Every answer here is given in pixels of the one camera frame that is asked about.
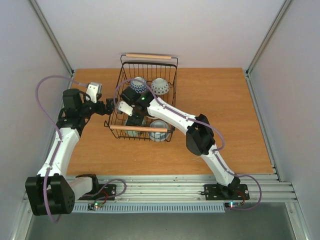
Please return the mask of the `pale green celadon bowl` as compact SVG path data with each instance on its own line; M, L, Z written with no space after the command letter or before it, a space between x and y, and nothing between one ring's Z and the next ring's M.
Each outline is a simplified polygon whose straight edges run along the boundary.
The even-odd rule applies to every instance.
M144 125L128 125L128 119L125 120L124 125L125 126L131 126L131 127L145 127L146 126L146 121L144 120L145 124ZM143 132L142 131L137 131L137 130L126 130L126 134L130 137L137 137L140 136Z

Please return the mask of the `red patterned bowl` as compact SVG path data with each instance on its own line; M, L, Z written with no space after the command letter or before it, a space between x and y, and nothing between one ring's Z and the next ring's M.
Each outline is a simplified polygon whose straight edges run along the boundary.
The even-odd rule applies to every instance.
M130 82L129 82L129 86L137 93L142 94L145 91L148 90L148 88L146 87L147 85L147 81L140 77L137 76L135 78L133 78Z

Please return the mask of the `white bowl with brown diamonds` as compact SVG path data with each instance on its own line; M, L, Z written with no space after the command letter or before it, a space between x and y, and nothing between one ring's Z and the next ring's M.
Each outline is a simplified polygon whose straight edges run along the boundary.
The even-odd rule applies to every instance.
M170 90L169 83L164 78L160 77L153 80L150 87L152 91L158 96L165 95Z

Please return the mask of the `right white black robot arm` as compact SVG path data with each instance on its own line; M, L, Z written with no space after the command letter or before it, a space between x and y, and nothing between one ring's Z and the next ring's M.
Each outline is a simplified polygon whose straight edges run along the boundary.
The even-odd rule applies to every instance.
M180 130L186 137L187 149L200 156L215 176L219 196L229 200L238 193L240 179L222 158L214 139L213 127L205 115L195 116L183 112L149 90L140 94L127 87L120 94L120 99L130 107L127 115L132 124L138 125L143 117L151 116Z

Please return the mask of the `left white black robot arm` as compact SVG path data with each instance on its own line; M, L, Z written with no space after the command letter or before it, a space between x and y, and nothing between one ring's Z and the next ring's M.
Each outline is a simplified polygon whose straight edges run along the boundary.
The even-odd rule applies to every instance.
M28 177L25 189L35 216L70 214L81 197L96 199L101 187L95 174L81 174L68 182L66 174L73 150L94 114L110 115L113 99L100 100L101 85L91 83L85 92L70 88L63 92L63 108L58 120L51 150L36 176Z

